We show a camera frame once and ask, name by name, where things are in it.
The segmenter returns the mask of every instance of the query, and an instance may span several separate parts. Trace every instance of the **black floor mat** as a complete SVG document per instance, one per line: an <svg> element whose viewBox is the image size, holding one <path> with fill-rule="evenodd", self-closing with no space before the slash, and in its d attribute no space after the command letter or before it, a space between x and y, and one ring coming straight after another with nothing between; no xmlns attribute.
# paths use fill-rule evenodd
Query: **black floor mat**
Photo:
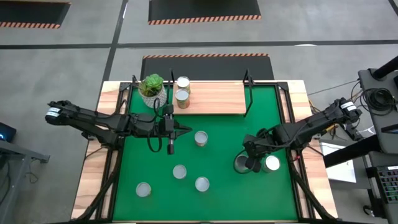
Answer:
<svg viewBox="0 0 398 224"><path fill-rule="evenodd" d="M149 25L261 19L257 0L151 0Z"/></svg>
<svg viewBox="0 0 398 224"><path fill-rule="evenodd" d="M58 29L69 2L0 1L0 27Z"/></svg>
<svg viewBox="0 0 398 224"><path fill-rule="evenodd" d="M191 80L242 80L246 69L254 80L273 80L268 54L148 55L142 59L141 80L153 73L164 80L187 76Z"/></svg>

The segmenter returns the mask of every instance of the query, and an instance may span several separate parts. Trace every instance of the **gray floor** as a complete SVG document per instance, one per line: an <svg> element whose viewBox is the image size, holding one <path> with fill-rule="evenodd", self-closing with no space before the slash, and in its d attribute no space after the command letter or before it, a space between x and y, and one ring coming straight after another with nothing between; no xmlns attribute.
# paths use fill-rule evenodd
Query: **gray floor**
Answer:
<svg viewBox="0 0 398 224"><path fill-rule="evenodd" d="M130 1L119 43L398 39L398 16L388 0L258 2L263 16L260 21L148 26L148 0ZM60 29L0 28L0 45L110 44L121 3L72 0ZM313 93L357 79L360 69L379 67L397 55L398 45L117 49L109 79L130 80L133 74L139 77L145 55L258 52L269 53L275 79L304 80L307 92ZM36 184L26 180L15 223L70 218L87 141L73 128L47 124L46 104L70 100L94 109L108 54L109 49L0 50L0 121L18 129L17 144L51 155L48 164L32 165L40 180ZM349 97L352 87L346 85L309 97L322 109L337 98ZM370 126L371 119L364 113L358 129ZM338 134L347 138L342 131ZM333 196L340 218L386 223L362 212L362 206L369 204L363 190L333 188Z"/></svg>

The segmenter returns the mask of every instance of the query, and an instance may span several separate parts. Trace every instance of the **wooden table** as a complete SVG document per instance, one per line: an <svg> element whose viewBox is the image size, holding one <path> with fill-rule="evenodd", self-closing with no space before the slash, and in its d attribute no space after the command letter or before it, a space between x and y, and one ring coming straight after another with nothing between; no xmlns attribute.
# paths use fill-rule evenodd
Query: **wooden table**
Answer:
<svg viewBox="0 0 398 224"><path fill-rule="evenodd" d="M290 99L292 102L294 117L296 121L300 121L308 116L311 116L310 104L308 102L307 92L305 90L304 81L302 80L279 80L279 81L256 81L258 82L287 82L289 84ZM119 81L104 82L101 95L99 97L99 103L97 110L101 113L111 114L114 112L116 107L116 100L119 93ZM290 122L289 112L287 110L287 103L283 97L284 92L281 92L282 104L284 107L285 120ZM310 145L320 151L319 142L313 140ZM95 151L100 147L98 141L90 141L87 148L87 154ZM106 150L100 150L97 153L90 156L83 164L81 172L80 182L76 193L76 199L73 206L71 218L79 217L87 208L87 206L93 201L96 194L100 191L101 180L104 171L104 164L106 159ZM337 211L331 189L329 185L328 176L326 174L325 165L321 155L306 149L303 151L303 159L305 163L305 169L307 172L309 186L311 191L320 201L320 203L326 208L326 210L337 217ZM110 189L105 197L103 216L106 216L108 211L108 200L110 196ZM300 201L302 204L303 215L308 217L308 210L306 209L306 200L303 192L300 191Z"/></svg>

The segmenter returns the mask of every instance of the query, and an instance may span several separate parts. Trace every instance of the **potted plant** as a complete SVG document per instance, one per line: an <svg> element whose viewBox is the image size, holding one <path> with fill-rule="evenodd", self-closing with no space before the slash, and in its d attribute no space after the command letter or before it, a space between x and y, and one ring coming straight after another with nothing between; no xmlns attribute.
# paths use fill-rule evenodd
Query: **potted plant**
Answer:
<svg viewBox="0 0 398 224"><path fill-rule="evenodd" d="M139 94L148 107L154 107L154 101L156 98L159 98L160 100L159 107L166 103L167 95L163 86L163 78L158 74L149 75L140 82L138 87Z"/></svg>

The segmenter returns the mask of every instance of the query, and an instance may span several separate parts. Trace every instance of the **white pot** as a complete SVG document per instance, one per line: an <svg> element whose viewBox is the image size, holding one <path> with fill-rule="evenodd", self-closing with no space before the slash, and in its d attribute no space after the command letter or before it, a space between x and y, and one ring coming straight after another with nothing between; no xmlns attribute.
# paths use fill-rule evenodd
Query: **white pot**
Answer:
<svg viewBox="0 0 398 224"><path fill-rule="evenodd" d="M155 101L156 98L160 99L160 106L159 107L162 107L166 103L167 94L166 94L166 90L164 89L163 85L162 85L161 91L156 96L148 97L148 96L144 96L141 93L140 90L138 90L138 92L141 95L142 100L144 100L144 103L150 108L154 107L154 101Z"/></svg>

